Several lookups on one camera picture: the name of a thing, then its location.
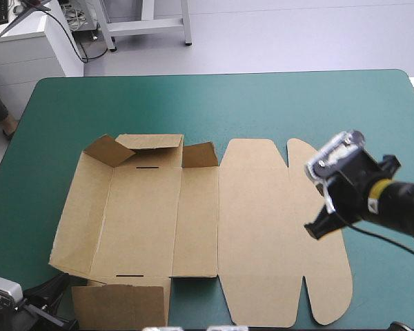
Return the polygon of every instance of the green table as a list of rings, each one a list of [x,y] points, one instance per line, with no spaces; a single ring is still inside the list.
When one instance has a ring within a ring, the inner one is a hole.
[[[48,259],[80,151],[104,133],[184,133],[187,144],[213,141],[220,157],[232,138],[263,137],[285,156],[288,138],[318,148],[350,128],[374,157],[396,154],[397,178],[414,181],[414,89],[398,70],[44,79],[0,165],[0,276],[29,287],[57,272]],[[330,327],[414,327],[414,258],[352,230],[344,238],[354,295]],[[70,297],[63,311],[72,313]],[[217,279],[173,281],[170,324],[223,323]],[[304,291],[295,327],[317,327]]]

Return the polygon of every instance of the white cabinet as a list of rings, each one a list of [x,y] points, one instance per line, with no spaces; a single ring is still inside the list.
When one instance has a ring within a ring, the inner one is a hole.
[[[57,0],[48,3],[68,32]],[[12,11],[10,21],[14,19]],[[0,26],[0,32],[6,24]],[[83,63],[59,24],[42,12],[34,12],[0,37],[0,97],[9,111],[19,118],[35,84],[46,77],[81,77]]]

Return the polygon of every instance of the cardboard panel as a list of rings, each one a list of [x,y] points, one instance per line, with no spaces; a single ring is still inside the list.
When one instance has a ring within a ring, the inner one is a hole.
[[[81,153],[57,228],[50,264],[85,276],[90,271],[113,168]]]
[[[72,288],[80,330],[132,330],[165,325],[163,288],[103,285]]]
[[[91,143],[84,152],[111,167],[116,167],[135,154],[107,134]]]
[[[275,144],[233,139],[219,170],[218,273],[238,325],[289,327],[302,283],[288,171]]]
[[[323,204],[304,174],[315,150],[293,139],[288,153],[290,168],[273,142],[233,139],[220,167],[219,275],[236,324],[292,326],[303,276],[319,323],[351,300],[342,233],[314,241],[303,228]]]
[[[164,317],[167,325],[168,310],[170,305],[170,285],[171,280],[168,277],[114,277],[100,278],[101,282],[88,281],[88,286],[103,286],[105,284],[124,284],[133,286],[159,286],[164,290]],[[157,305],[163,305],[161,301],[156,302]]]
[[[218,166],[218,158],[213,143],[198,143],[197,145],[184,146],[182,166],[184,168]]]
[[[92,276],[172,275],[181,171],[115,169]]]
[[[302,226],[312,221],[322,208],[319,192],[304,174],[304,164],[316,151],[299,139],[290,139],[287,148],[290,180],[300,188],[293,191],[293,201],[306,201],[306,208],[295,208],[295,219],[311,310],[315,320],[326,325],[340,318],[350,305],[351,269],[341,231],[317,241]]]
[[[182,134],[121,134],[116,141],[131,150],[178,147]]]
[[[216,277],[218,167],[184,168],[173,276]]]
[[[154,150],[137,150],[121,166],[138,168],[174,167],[180,168],[182,162],[182,146],[178,148],[157,148]]]

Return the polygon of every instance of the cardboard flap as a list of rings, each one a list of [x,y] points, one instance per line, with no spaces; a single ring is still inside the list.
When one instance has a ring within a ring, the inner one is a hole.
[[[165,325],[159,286],[103,285],[72,288],[80,330],[138,330]]]
[[[218,167],[184,168],[173,254],[174,277],[216,277]]]
[[[121,134],[115,139],[131,150],[179,147],[182,134]]]
[[[197,145],[184,146],[182,166],[184,168],[218,166],[218,158],[213,143],[198,143]]]
[[[303,227],[322,208],[319,192],[304,173],[304,164],[316,153],[315,149],[299,139],[290,139],[287,150],[290,180],[301,188],[292,192],[292,201],[307,201],[306,208],[295,208],[295,220],[298,239],[302,243],[308,297],[315,320],[327,325],[340,318],[350,305],[353,295],[351,269],[340,230],[317,241]]]
[[[88,275],[113,170],[81,153],[50,255],[54,267],[80,277]]]
[[[117,143],[107,134],[91,143],[84,152],[111,167],[116,167],[135,154],[135,152]]]
[[[288,170],[267,139],[233,139],[219,167],[218,274],[237,325],[290,327],[302,284]]]
[[[181,167],[182,134],[121,134],[117,141],[136,152],[136,155],[123,163],[123,166]]]
[[[168,322],[168,310],[170,305],[170,285],[171,280],[169,277],[113,277],[113,278],[101,278],[98,281],[88,281],[88,286],[103,286],[106,284],[122,284],[133,286],[159,286],[164,290],[164,317],[165,324]],[[161,301],[157,301],[156,305],[162,305]]]
[[[221,168],[282,168],[286,170],[276,145],[270,139],[232,139]]]
[[[342,233],[316,241],[303,227],[323,204],[304,173],[314,153],[290,140],[287,168],[273,142],[233,139],[227,147],[219,168],[218,273],[236,324],[292,326],[302,277],[318,323],[335,321],[350,303]]]

